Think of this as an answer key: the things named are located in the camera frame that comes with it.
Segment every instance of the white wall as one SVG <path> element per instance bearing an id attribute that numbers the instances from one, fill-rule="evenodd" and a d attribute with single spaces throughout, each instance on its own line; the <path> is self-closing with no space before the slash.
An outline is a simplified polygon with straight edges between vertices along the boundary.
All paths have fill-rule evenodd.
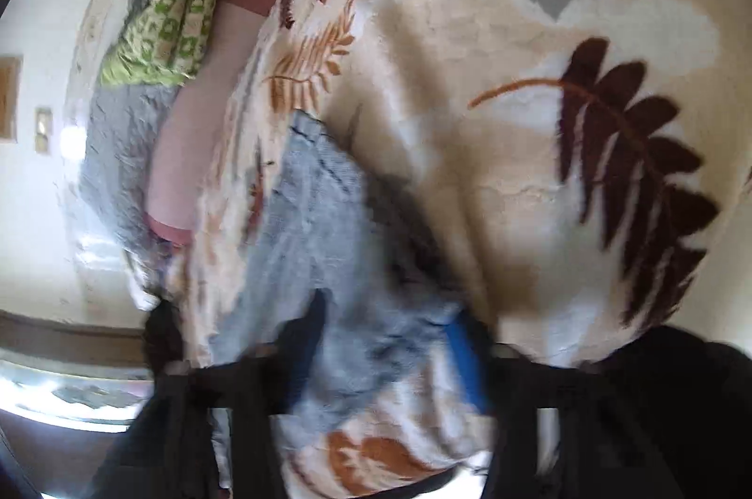
<path id="1" fill-rule="evenodd" d="M 83 285 L 61 207 L 63 161 L 34 151 L 34 112 L 50 107 L 62 129 L 76 36 L 89 0 L 11 0 L 0 18 L 0 55 L 23 57 L 18 142 L 0 142 L 0 309 L 73 323 L 138 326 L 123 276 Z"/>

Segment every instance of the gray blanket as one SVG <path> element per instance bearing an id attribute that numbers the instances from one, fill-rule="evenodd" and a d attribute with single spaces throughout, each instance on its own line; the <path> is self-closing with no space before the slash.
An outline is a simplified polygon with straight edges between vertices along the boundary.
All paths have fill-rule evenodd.
<path id="1" fill-rule="evenodd" d="M 408 198 L 298 112 L 246 285 L 212 340 L 213 362 L 273 341 L 317 288 L 331 294 L 326 327 L 303 398 L 281 417 L 290 448 L 336 428 L 422 363 L 464 300 Z"/>
<path id="2" fill-rule="evenodd" d="M 144 195 L 157 134 L 178 87 L 98 85 L 86 131 L 79 191 L 115 241 L 139 260 L 157 239 L 144 221 Z"/>

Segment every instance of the pillow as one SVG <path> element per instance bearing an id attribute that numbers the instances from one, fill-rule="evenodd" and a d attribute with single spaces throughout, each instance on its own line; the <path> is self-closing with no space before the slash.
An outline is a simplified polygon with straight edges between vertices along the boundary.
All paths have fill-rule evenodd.
<path id="1" fill-rule="evenodd" d="M 246 65 L 265 17 L 217 2 L 209 45 L 196 79 L 183 86 L 159 131 L 146 195 L 152 230 L 165 240 L 186 244 L 196 228 L 196 202 L 225 106 Z"/>

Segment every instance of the blanket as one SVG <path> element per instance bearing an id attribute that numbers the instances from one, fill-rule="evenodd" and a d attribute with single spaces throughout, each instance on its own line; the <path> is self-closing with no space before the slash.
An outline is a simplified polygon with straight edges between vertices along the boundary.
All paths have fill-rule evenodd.
<path id="1" fill-rule="evenodd" d="M 217 0 L 151 0 L 105 57 L 103 83 L 181 84 L 196 75 Z"/>
<path id="2" fill-rule="evenodd" d="M 200 202 L 194 359 L 241 292 L 295 109 L 405 184 L 498 340 L 574 366 L 663 322 L 752 165 L 751 17 L 752 0 L 278 0 Z M 286 453 L 291 492 L 366 495 L 487 446 L 456 387 L 439 343 Z"/>

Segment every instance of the black fabric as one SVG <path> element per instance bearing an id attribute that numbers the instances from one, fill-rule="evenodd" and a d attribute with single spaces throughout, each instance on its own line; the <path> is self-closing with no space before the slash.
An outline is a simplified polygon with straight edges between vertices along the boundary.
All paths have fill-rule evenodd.
<path id="1" fill-rule="evenodd" d="M 687 499 L 752 489 L 752 360 L 661 326 L 599 364 L 663 454 Z"/>
<path id="2" fill-rule="evenodd" d="M 407 486 L 400 486 L 396 489 L 389 489 L 388 491 L 380 491 L 378 493 L 370 494 L 368 495 L 368 499 L 415 499 L 421 494 L 433 493 L 434 491 L 442 489 L 454 480 L 456 473 L 457 468 L 450 467 L 448 470 L 442 471 L 441 474 L 431 475 L 419 482 L 408 484 Z"/>
<path id="3" fill-rule="evenodd" d="M 326 289 L 313 293 L 305 316 L 288 321 L 274 342 L 277 353 L 268 359 L 266 377 L 275 381 L 266 384 L 266 399 L 273 412 L 289 412 L 298 403 L 306 388 L 308 374 L 321 341 L 326 323 L 326 306 L 331 294 Z"/>
<path id="4" fill-rule="evenodd" d="M 490 401 L 500 430 L 482 499 L 681 499 L 660 452 L 598 374 L 495 359 Z M 556 465 L 538 472 L 538 409 L 559 415 Z"/>
<path id="5" fill-rule="evenodd" d="M 110 451 L 88 499 L 211 499 L 219 492 L 209 408 L 233 411 L 234 496 L 287 499 L 262 392 L 263 360 L 163 374 Z"/>
<path id="6" fill-rule="evenodd" d="M 10 450 L 8 438 L 0 429 L 0 498 L 41 499 Z"/>
<path id="7" fill-rule="evenodd" d="M 170 361 L 183 360 L 183 336 L 178 328 L 178 310 L 167 300 L 149 313 L 143 333 L 144 358 L 154 378 Z"/>
<path id="8" fill-rule="evenodd" d="M 483 499 L 732 499 L 752 488 L 752 360 L 661 326 L 581 370 L 488 356 L 499 423 Z M 539 475 L 538 408 L 557 408 L 553 469 Z"/>

